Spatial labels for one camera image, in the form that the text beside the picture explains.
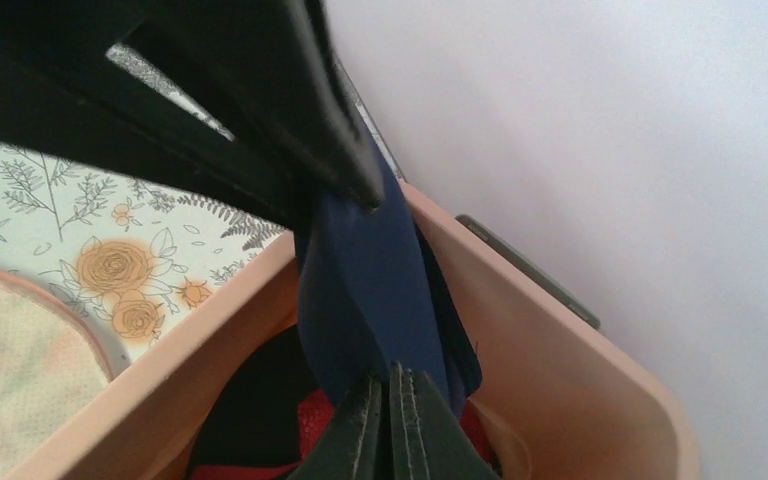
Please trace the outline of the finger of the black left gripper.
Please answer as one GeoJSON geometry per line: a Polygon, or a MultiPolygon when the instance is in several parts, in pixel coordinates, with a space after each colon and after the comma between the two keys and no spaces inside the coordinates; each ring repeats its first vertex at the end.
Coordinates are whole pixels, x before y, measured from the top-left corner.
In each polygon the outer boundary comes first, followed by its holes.
{"type": "Polygon", "coordinates": [[[0,142],[199,193],[289,229],[310,222],[273,161],[105,58],[48,64],[0,42],[0,142]]]}
{"type": "Polygon", "coordinates": [[[125,44],[232,134],[219,176],[276,210],[326,189],[384,199],[371,142],[337,70],[320,1],[158,1],[125,44]]]}

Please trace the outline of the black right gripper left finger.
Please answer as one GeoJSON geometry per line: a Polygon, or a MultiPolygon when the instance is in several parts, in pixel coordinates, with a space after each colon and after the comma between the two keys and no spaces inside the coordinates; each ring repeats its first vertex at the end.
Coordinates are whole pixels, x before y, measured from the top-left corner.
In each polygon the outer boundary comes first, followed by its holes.
{"type": "Polygon", "coordinates": [[[367,377],[357,382],[336,408],[310,454],[288,479],[378,479],[381,411],[380,380],[367,377]]]}

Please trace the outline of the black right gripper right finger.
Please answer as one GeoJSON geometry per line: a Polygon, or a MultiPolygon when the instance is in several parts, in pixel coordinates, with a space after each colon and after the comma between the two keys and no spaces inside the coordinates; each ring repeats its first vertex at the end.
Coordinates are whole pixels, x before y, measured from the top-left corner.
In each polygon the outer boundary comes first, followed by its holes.
{"type": "Polygon", "coordinates": [[[390,448],[398,480],[480,480],[499,476],[461,428],[430,377],[393,365],[390,448]]]}

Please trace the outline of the navy blue bra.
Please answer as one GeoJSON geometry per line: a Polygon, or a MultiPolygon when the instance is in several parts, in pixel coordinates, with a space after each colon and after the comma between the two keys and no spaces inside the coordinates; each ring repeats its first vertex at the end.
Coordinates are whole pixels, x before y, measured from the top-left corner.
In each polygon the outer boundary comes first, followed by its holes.
{"type": "Polygon", "coordinates": [[[310,219],[293,232],[302,351],[332,405],[400,365],[427,373],[461,418],[481,366],[399,182],[372,135],[363,138],[383,176],[383,203],[368,212],[319,189],[310,219]]]}

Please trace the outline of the floral peach mesh laundry bag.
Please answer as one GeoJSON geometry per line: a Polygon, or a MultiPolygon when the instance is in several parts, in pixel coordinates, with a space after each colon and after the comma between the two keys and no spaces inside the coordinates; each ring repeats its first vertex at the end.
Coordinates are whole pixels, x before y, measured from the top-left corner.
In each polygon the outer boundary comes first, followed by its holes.
{"type": "Polygon", "coordinates": [[[0,271],[0,479],[115,376],[100,341],[71,308],[0,271]]]}

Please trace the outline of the red bra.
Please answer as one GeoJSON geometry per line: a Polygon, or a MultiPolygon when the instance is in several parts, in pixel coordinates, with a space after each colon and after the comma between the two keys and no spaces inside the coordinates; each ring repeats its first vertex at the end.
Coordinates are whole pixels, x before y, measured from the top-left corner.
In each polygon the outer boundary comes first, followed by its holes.
{"type": "MultiPolygon", "coordinates": [[[[325,430],[327,422],[333,417],[335,408],[319,389],[308,395],[297,408],[299,426],[299,447],[301,458],[295,463],[274,467],[239,466],[239,465],[197,465],[189,479],[198,480],[261,480],[283,479],[291,473],[312,451],[325,430]]],[[[468,403],[460,420],[461,428],[467,434],[480,457],[491,467],[497,466],[496,455],[482,426],[474,406],[468,403]]]]}

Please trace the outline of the pink plastic bin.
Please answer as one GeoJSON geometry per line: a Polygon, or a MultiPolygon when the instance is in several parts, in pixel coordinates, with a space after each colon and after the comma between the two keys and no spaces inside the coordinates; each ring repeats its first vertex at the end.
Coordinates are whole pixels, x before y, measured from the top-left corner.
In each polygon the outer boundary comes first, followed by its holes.
{"type": "MultiPolygon", "coordinates": [[[[411,185],[483,370],[472,396],[507,479],[696,479],[698,445],[652,374],[411,185]]],[[[180,479],[223,386],[295,320],[283,234],[10,472],[13,479],[180,479]]]]}

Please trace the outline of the floral patterned table mat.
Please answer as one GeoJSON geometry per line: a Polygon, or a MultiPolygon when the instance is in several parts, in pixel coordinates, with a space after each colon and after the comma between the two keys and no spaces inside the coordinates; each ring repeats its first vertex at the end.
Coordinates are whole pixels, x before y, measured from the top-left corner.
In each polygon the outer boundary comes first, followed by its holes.
{"type": "Polygon", "coordinates": [[[199,194],[0,143],[0,270],[71,308],[116,370],[280,233],[199,194]]]}

